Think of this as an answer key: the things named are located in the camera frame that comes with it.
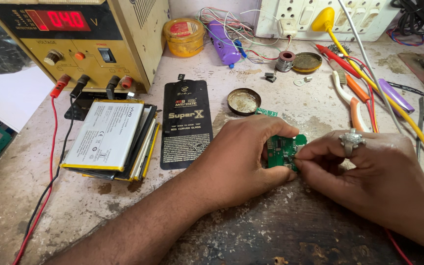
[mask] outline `wall socket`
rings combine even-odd
[[[344,0],[346,9],[362,41],[376,41],[382,35],[400,9],[390,6],[389,0]],[[324,8],[335,10],[333,33],[338,40],[353,41],[346,15],[338,0],[262,0],[261,10],[273,14],[279,20],[292,19],[296,21],[297,33],[294,40],[328,40],[328,33],[314,32],[312,22]],[[279,22],[265,12],[260,12],[256,25],[256,36],[275,38],[279,34]]]

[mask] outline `purple battery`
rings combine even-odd
[[[392,86],[390,86],[387,81],[382,78],[378,81],[384,93],[393,101],[395,101],[395,103],[397,103],[397,105],[399,105],[407,114],[410,115],[415,111],[415,109],[405,99],[403,99],[403,97],[397,93],[397,91]],[[397,116],[402,117],[402,115],[400,115],[400,113],[398,113],[398,111],[396,111],[393,107],[392,110],[395,114],[397,114]]]
[[[232,65],[241,59],[241,53],[227,35],[225,35],[223,24],[212,20],[207,25],[207,29],[222,63],[233,68]]]

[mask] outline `green circuit board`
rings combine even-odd
[[[263,108],[260,108],[260,107],[257,108],[254,113],[255,114],[264,114],[264,115],[269,116],[269,117],[277,117],[278,116],[277,112],[270,111],[270,110],[267,110],[267,109],[263,109]]]
[[[278,113],[266,109],[258,108],[255,114],[265,114],[270,117],[277,117]],[[281,136],[271,136],[267,141],[268,144],[268,168],[274,166],[287,166],[295,172],[298,168],[294,164],[294,155],[307,144],[307,137],[299,134],[294,138],[286,138]]]

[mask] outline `human hand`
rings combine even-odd
[[[260,159],[269,137],[298,133],[281,118],[265,115],[229,121],[183,177],[208,211],[240,205],[297,176],[285,166],[264,169]]]
[[[411,140],[401,134],[358,132],[367,144],[359,144],[349,158],[356,168],[341,172],[345,149],[338,136],[346,132],[333,131],[295,155],[305,182],[356,214],[419,239],[424,173]]]

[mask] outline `yellow plug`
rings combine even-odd
[[[331,31],[334,23],[334,10],[331,7],[323,9],[312,22],[312,30],[317,32]]]

